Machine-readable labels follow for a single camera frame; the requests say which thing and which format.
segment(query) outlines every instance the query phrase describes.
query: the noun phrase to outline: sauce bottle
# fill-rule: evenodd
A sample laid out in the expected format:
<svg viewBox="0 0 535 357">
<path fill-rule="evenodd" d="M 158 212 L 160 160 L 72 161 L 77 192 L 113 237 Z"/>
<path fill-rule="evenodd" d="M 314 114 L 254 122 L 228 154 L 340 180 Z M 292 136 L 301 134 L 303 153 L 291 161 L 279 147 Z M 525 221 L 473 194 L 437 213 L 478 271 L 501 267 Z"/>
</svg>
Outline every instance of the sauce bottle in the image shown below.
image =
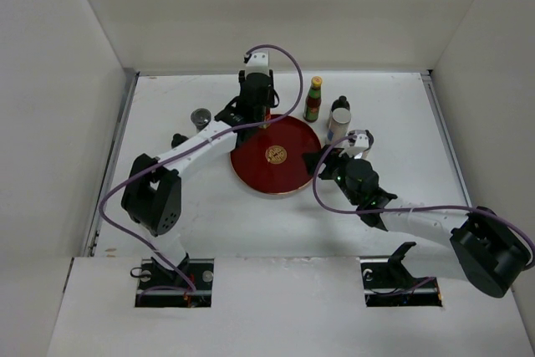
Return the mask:
<svg viewBox="0 0 535 357">
<path fill-rule="evenodd" d="M 304 104 L 304 119 L 313 123 L 319 117 L 319 106 L 321 105 L 321 77 L 312 77 L 308 96 Z"/>
</svg>

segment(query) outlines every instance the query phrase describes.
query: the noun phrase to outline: white enclosure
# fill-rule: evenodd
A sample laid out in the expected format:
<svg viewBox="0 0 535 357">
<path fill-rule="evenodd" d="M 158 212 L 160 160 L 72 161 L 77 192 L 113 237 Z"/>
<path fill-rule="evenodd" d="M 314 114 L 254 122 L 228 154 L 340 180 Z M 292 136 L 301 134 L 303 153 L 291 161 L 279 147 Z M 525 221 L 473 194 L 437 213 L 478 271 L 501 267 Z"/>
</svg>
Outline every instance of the white enclosure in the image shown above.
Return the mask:
<svg viewBox="0 0 535 357">
<path fill-rule="evenodd" d="M 433 69 L 472 200 L 535 237 L 533 27 L 533 0 L 0 0 L 0 256 L 18 261 L 3 273 L 20 267 L 2 279 L 0 355 L 46 353 L 128 68 L 234 73 L 247 48 L 275 43 L 306 69 Z M 62 285 L 18 291 L 38 283 Z M 531 336 L 534 284 L 516 282 Z M 28 314 L 37 297 L 42 325 Z"/>
<path fill-rule="evenodd" d="M 369 130 L 375 138 L 368 160 L 380 173 L 383 188 L 406 200 L 427 205 L 466 204 L 440 122 L 433 113 L 432 94 L 417 73 L 304 72 L 324 80 L 322 96 L 347 96 L 352 129 Z M 133 94 L 125 134 L 117 156 L 112 186 L 128 177 L 132 161 L 143 153 L 160 155 L 179 132 L 194 135 L 190 112 L 205 107 L 216 113 L 237 91 L 236 74 L 140 77 Z M 276 73 L 280 105 L 288 110 L 298 92 L 295 73 Z M 300 118 L 299 107 L 292 116 Z M 328 108 L 320 110 L 311 127 L 324 142 Z M 332 182 L 318 183 L 330 206 L 350 209 Z M 217 257 L 331 257 L 386 255 L 413 239 L 359 224 L 351 215 L 324 211 L 310 186 L 287 196 L 269 196 L 245 186 L 222 156 L 197 172 L 182 186 L 181 243 L 192 258 Z M 138 230 L 120 206 L 120 196 L 108 202 L 109 216 L 130 230 Z M 416 252 L 433 246 L 419 242 Z M 108 224 L 99 231 L 97 257 L 150 256 L 146 246 Z"/>
<path fill-rule="evenodd" d="M 469 283 L 441 280 L 444 308 L 370 309 L 358 258 L 218 258 L 211 308 L 133 309 L 136 263 L 76 258 L 48 357 L 533 355 L 512 295 Z"/>
</svg>

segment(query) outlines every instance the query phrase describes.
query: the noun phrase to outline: white table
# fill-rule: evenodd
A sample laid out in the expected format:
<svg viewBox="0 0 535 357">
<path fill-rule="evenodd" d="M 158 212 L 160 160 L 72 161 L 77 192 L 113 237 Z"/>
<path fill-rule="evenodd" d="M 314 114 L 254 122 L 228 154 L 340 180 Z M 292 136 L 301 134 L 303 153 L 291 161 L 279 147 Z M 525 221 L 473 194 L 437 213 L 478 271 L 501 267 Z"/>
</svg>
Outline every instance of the white table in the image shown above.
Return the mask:
<svg viewBox="0 0 535 357">
<path fill-rule="evenodd" d="M 72 258 L 10 260 L 0 267 L 0 356 L 43 356 Z"/>
<path fill-rule="evenodd" d="M 315 74 L 324 78 L 324 105 L 313 124 L 321 141 L 327 131 L 329 106 L 344 94 L 351 104 L 351 127 L 368 129 L 375 137 L 369 160 L 384 189 L 429 205 L 464 204 L 419 74 L 305 73 L 305 91 Z M 297 75 L 275 74 L 275 86 L 281 97 L 276 111 L 282 112 L 297 96 Z M 214 115 L 238 90 L 236 74 L 140 78 L 113 185 L 128 177 L 138 155 L 156 156 L 168 150 L 176 132 L 194 135 L 190 113 L 195 108 L 206 107 Z M 303 102 L 294 116 L 301 118 Z M 319 190 L 329 205 L 350 207 L 334 183 L 320 182 Z M 120 195 L 110 200 L 107 211 L 116 222 L 138 228 L 121 209 Z M 236 177 L 226 156 L 183 183 L 177 224 L 181 225 L 182 243 L 193 258 L 390 254 L 413 239 L 372 230 L 357 217 L 324 211 L 314 200 L 311 187 L 290 196 L 255 192 Z M 149 254 L 135 239 L 104 224 L 95 255 Z"/>
<path fill-rule="evenodd" d="M 369 160 L 387 191 L 425 204 L 465 203 L 419 74 L 306 73 L 324 78 L 324 107 L 313 124 L 325 135 L 329 104 L 345 94 L 354 128 L 375 136 Z M 276 74 L 285 110 L 295 74 Z M 113 178 L 123 181 L 141 153 L 168 150 L 173 134 L 193 135 L 190 112 L 216 113 L 238 91 L 237 76 L 144 77 L 135 90 Z M 303 102 L 294 113 L 299 117 Z M 349 208 L 332 182 L 323 199 Z M 137 226 L 120 209 L 108 213 Z M 104 224 L 97 256 L 73 266 L 50 357 L 77 355 L 532 355 L 511 293 L 481 294 L 439 278 L 443 308 L 366 308 L 358 258 L 392 253 L 412 236 L 370 229 L 357 217 L 323 211 L 311 188 L 264 196 L 246 188 L 227 157 L 183 186 L 182 242 L 194 258 L 216 258 L 210 309 L 134 309 L 130 268 L 149 253 Z M 418 240 L 415 252 L 439 247 Z"/>
</svg>

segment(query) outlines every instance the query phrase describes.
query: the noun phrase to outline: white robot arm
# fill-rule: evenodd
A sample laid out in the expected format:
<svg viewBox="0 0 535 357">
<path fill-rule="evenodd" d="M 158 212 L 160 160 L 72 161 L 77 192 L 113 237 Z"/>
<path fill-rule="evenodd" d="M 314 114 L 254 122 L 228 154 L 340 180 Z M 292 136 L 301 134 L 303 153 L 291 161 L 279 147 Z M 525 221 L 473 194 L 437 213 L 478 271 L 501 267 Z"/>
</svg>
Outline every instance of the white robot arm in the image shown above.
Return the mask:
<svg viewBox="0 0 535 357">
<path fill-rule="evenodd" d="M 313 174 L 319 163 L 317 154 L 303 158 L 308 173 Z M 505 295 L 530 259 L 530 252 L 522 242 L 500 222 L 478 213 L 457 211 L 389 212 L 396 209 L 423 207 L 406 202 L 379 187 L 379 175 L 371 164 L 354 158 L 341 148 L 333 148 L 324 159 L 325 168 L 318 175 L 333 180 L 349 202 L 357 206 L 360 219 L 368 226 L 386 232 L 409 233 L 438 243 L 433 255 L 407 253 L 415 242 L 405 243 L 396 252 L 393 269 L 396 277 L 443 277 L 468 280 L 483 293 L 500 298 Z"/>
<path fill-rule="evenodd" d="M 187 260 L 186 251 L 180 243 L 179 227 L 176 225 L 181 215 L 182 183 L 217 157 L 231 152 L 261 130 L 257 127 L 245 130 L 232 130 L 233 128 L 264 121 L 269 110 L 276 106 L 278 96 L 273 87 L 273 72 L 269 69 L 268 53 L 256 52 L 247 55 L 245 64 L 245 69 L 238 75 L 240 94 L 232 99 L 204 130 L 189 140 L 179 135 L 183 141 L 175 144 L 173 149 L 156 157 L 140 155 L 132 165 L 130 177 L 158 161 L 167 160 L 206 140 L 209 141 L 188 157 L 155 169 L 130 183 L 126 186 L 121 200 L 121 206 L 134 222 L 141 225 L 147 240 L 176 267 Z M 227 133 L 210 140 L 223 131 Z M 159 268 L 169 273 L 174 272 L 158 255 L 153 259 Z"/>
</svg>

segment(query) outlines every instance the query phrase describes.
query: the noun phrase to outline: bottle cap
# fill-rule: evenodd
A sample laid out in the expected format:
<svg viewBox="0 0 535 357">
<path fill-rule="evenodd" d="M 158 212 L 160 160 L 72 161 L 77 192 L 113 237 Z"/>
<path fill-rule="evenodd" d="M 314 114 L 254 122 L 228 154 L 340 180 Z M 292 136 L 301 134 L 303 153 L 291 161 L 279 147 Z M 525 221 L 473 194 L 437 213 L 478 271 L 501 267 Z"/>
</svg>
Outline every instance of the bottle cap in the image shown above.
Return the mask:
<svg viewBox="0 0 535 357">
<path fill-rule="evenodd" d="M 312 77 L 312 80 L 311 80 L 311 84 L 314 88 L 318 88 L 318 87 L 321 87 L 321 84 L 323 83 L 323 80 L 321 79 L 321 77 Z"/>
<path fill-rule="evenodd" d="M 351 121 L 351 112 L 345 108 L 337 108 L 333 110 L 333 120 L 340 125 L 346 125 Z"/>
</svg>

